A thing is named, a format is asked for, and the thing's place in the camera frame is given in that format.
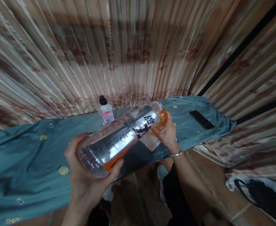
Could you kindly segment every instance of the leg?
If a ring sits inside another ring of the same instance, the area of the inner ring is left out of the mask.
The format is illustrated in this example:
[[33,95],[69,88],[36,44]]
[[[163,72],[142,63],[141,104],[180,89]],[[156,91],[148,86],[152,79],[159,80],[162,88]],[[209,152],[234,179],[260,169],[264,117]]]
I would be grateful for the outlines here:
[[94,226],[94,225],[109,225],[109,219],[106,215],[105,211],[102,210],[100,207],[100,204],[98,204],[91,212],[89,219],[88,219],[88,225]]
[[175,164],[164,177],[163,188],[166,204],[173,215],[168,225],[197,225],[181,189]]

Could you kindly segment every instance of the plastic bottle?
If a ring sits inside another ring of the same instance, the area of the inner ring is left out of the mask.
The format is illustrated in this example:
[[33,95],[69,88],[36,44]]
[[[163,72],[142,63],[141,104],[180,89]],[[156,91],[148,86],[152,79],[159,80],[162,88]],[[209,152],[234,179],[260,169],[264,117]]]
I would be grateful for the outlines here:
[[114,107],[111,102],[108,102],[104,96],[99,97],[98,112],[106,124],[115,120]]
[[88,135],[77,147],[84,167],[97,178],[114,168],[129,148],[160,121],[160,102],[139,102],[111,124]]
[[162,108],[162,110],[160,111],[161,117],[160,117],[160,122],[158,123],[158,125],[155,126],[155,128],[158,131],[162,131],[167,123],[167,110],[165,109],[165,107]]

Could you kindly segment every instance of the silver bracelet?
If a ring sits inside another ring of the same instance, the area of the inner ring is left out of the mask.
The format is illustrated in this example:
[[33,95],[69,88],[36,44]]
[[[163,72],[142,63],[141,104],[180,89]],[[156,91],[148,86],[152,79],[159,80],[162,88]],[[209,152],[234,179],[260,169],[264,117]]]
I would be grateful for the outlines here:
[[180,152],[175,153],[175,154],[170,154],[168,157],[169,157],[169,158],[172,158],[172,157],[175,157],[175,156],[178,156],[178,155],[182,155],[182,154],[184,154],[184,152],[183,152],[183,151],[180,151]]

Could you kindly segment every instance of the smartphone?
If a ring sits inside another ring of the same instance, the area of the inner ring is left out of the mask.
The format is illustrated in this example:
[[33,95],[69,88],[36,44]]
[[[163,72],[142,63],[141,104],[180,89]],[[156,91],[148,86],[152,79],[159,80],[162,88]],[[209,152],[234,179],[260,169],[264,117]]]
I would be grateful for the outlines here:
[[200,125],[206,129],[206,130],[210,130],[214,128],[214,125],[211,124],[210,121],[208,121],[203,115],[201,115],[200,112],[194,110],[194,111],[190,111],[189,114],[198,122],[200,123]]

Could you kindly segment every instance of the right hand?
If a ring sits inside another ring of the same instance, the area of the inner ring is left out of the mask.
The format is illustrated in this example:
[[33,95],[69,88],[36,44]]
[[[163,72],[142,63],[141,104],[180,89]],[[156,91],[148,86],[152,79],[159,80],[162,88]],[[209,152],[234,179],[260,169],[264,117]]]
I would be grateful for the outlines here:
[[167,112],[167,123],[162,131],[158,131],[156,128],[152,128],[153,133],[164,144],[171,154],[178,153],[180,146],[176,139],[176,128],[173,125],[173,119],[169,112]]

